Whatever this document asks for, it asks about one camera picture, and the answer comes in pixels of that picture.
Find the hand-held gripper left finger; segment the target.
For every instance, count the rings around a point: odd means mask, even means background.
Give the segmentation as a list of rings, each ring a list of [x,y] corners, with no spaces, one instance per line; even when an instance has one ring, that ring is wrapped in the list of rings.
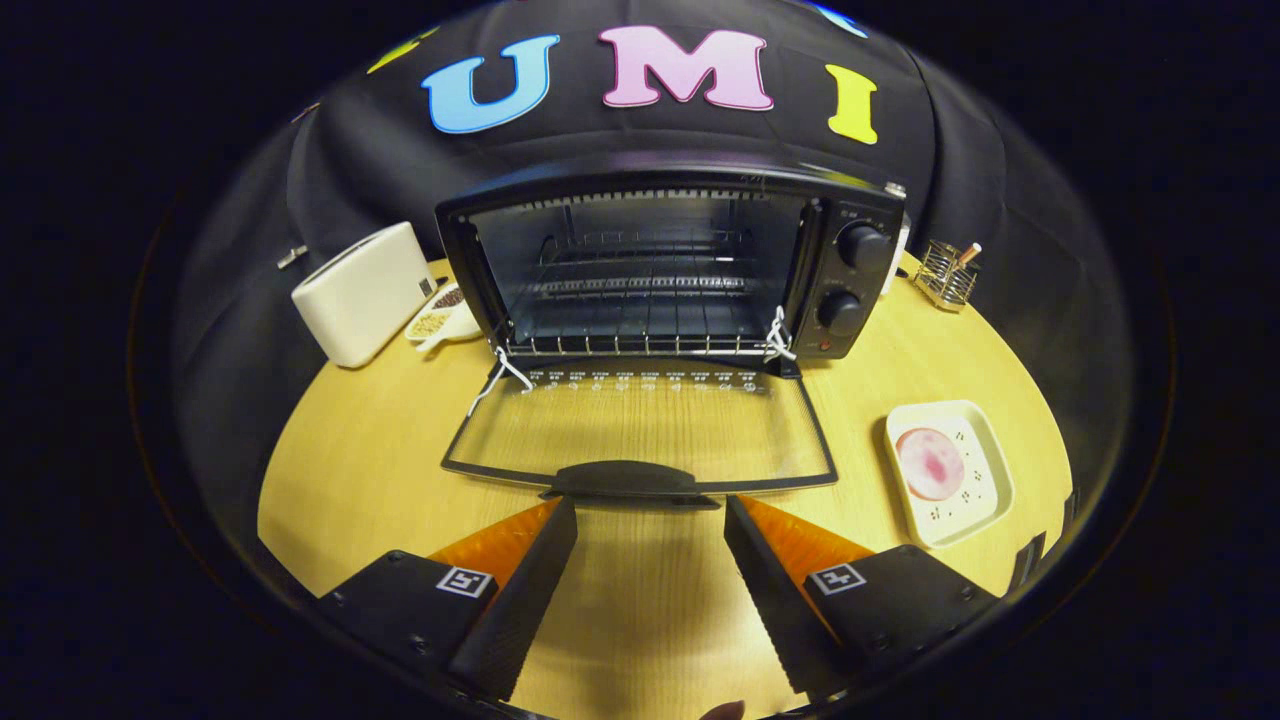
[[[577,536],[573,501],[552,498],[429,556],[388,551],[320,612],[416,680],[508,701]]]

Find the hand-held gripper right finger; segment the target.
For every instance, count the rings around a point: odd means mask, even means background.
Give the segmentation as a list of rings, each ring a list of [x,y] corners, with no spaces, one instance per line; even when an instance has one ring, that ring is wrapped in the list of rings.
[[[812,698],[899,675],[997,602],[915,544],[877,552],[741,495],[724,509],[724,542],[788,684]]]

